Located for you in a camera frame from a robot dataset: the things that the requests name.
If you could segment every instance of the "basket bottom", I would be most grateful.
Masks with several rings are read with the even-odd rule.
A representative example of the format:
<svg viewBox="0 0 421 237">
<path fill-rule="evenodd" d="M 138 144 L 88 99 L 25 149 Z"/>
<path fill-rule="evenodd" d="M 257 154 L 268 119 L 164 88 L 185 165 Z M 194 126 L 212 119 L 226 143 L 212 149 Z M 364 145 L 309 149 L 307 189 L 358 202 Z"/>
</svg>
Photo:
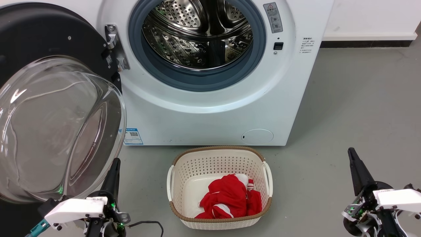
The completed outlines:
<svg viewBox="0 0 421 237">
<path fill-rule="evenodd" d="M 189 218 L 195 218 L 197 215 L 204 212 L 203 208 L 199 207 L 199 203 L 209 192 L 209 184 L 226 175 L 229 174 L 199 175 L 187 180 L 184 185 L 183 209 L 181 210 L 181 214 Z"/>
</svg>

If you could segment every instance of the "brown basket rim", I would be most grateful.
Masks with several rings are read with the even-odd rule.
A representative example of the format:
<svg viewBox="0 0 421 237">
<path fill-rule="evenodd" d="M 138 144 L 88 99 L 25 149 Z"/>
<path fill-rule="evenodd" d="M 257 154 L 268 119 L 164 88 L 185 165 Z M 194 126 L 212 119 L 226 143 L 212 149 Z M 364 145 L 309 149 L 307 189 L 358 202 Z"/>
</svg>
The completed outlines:
<svg viewBox="0 0 421 237">
<path fill-rule="evenodd" d="M 250 148 L 250 147 L 246 147 L 246 146 L 229 146 L 229 145 L 224 145 L 224 146 L 207 146 L 207 147 L 200 147 L 200 148 L 193 148 L 193 149 L 189 149 L 183 153 L 181 153 L 180 155 L 178 155 L 173 162 L 173 165 L 175 166 L 177 161 L 184 155 L 188 154 L 188 153 L 192 153 L 192 152 L 196 152 L 196 151 L 211 151 L 211 150 L 224 150 L 224 149 L 229 149 L 229 150 L 245 150 L 245 151 L 251 151 L 254 154 L 256 154 L 260 160 L 262 162 L 265 161 L 265 158 L 255 149 Z M 236 222 L 236 221 L 248 221 L 248 220 L 253 220 L 256 218 L 260 218 L 261 216 L 263 216 L 264 214 L 266 214 L 266 212 L 269 210 L 270 206 L 272 204 L 272 197 L 269 197 L 269 199 L 267 200 L 267 204 L 266 207 L 259 213 L 255 214 L 255 215 L 249 215 L 249 216 L 243 216 L 243 217 L 236 217 L 236 218 L 226 218 L 226 219 L 196 219 L 196 218 L 189 218 L 186 216 L 183 216 L 182 214 L 180 214 L 176 207 L 174 206 L 174 203 L 171 201 L 170 202 L 170 207 L 171 210 L 173 211 L 173 213 L 180 218 L 183 221 L 188 221 L 188 222 L 197 222 L 197 223 L 224 223 L 224 222 Z"/>
</svg>

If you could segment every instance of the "laundry basket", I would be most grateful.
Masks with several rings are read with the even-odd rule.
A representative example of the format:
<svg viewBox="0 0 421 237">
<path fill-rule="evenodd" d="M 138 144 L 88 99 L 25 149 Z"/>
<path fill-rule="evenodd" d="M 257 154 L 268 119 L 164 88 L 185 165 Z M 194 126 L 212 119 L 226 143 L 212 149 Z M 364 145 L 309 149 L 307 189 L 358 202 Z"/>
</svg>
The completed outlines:
<svg viewBox="0 0 421 237">
<path fill-rule="evenodd" d="M 262 211 L 229 219 L 195 219 L 203 212 L 199 202 L 209 184 L 227 174 L 245 174 L 261 194 Z M 192 229 L 222 230 L 254 225 L 269 209 L 273 182 L 269 165 L 256 150 L 241 146 L 214 146 L 187 150 L 179 155 L 167 175 L 167 194 L 174 214 Z"/>
</svg>

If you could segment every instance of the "red and white garment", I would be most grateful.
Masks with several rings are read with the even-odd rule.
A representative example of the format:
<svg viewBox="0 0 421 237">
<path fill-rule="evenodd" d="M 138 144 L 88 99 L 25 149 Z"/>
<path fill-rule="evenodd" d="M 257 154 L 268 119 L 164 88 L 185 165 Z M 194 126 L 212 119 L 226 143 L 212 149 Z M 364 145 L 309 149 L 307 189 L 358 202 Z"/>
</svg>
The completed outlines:
<svg viewBox="0 0 421 237">
<path fill-rule="evenodd" d="M 243 174 L 226 175 L 209 185 L 209 192 L 199 203 L 204 212 L 196 218 L 222 219 L 255 215 L 262 210 L 260 192 L 253 180 Z"/>
</svg>

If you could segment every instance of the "white handle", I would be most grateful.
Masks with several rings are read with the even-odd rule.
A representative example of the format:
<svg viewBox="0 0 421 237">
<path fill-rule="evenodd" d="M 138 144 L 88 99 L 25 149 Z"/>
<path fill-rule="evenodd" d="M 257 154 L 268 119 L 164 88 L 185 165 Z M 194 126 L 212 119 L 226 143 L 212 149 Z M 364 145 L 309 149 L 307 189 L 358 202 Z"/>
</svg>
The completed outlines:
<svg viewBox="0 0 421 237">
<path fill-rule="evenodd" d="M 173 201 L 173 196 L 171 195 L 173 192 L 172 192 L 172 187 L 171 187 L 171 184 L 172 184 L 172 176 L 173 176 L 173 169 L 174 169 L 174 166 L 173 165 L 171 165 L 171 167 L 170 167 L 170 169 L 168 170 L 168 174 L 167 174 L 167 195 L 168 195 L 168 201 L 170 201 L 170 202 L 172 202 Z"/>
<path fill-rule="evenodd" d="M 266 163 L 266 161 L 263 162 L 266 175 L 264 176 L 264 179 L 266 180 L 266 189 L 269 197 L 272 197 L 273 195 L 273 179 L 272 179 L 272 172 L 270 171 L 269 165 Z"/>
</svg>

